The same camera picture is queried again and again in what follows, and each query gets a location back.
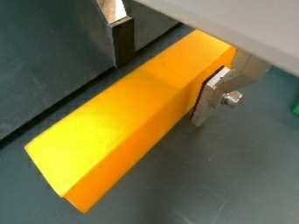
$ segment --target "metal bracket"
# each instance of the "metal bracket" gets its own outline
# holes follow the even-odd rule
[[[113,66],[124,66],[135,57],[135,20],[127,15],[123,0],[93,0],[107,20],[107,36]]]
[[[203,84],[191,121],[200,126],[220,104],[232,108],[239,104],[241,93],[236,90],[260,80],[271,65],[247,52],[237,50],[232,69],[223,67],[207,84]]]

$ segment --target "orange plastic bar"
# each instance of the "orange plastic bar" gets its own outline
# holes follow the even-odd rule
[[[195,31],[25,145],[55,192],[83,213],[191,110],[235,52]]]

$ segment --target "green object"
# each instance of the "green object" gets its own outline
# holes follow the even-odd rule
[[[299,102],[293,106],[293,113],[299,115]]]

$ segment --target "screw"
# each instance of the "screw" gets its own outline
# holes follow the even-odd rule
[[[220,104],[227,104],[232,109],[239,105],[243,94],[239,91],[229,92],[223,95]]]

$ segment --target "dark green surface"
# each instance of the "dark green surface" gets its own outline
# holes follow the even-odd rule
[[[0,223],[297,224],[299,79],[272,68],[196,128],[187,115],[88,214],[49,188],[24,145],[189,31],[183,27],[121,70],[35,119],[0,150]]]

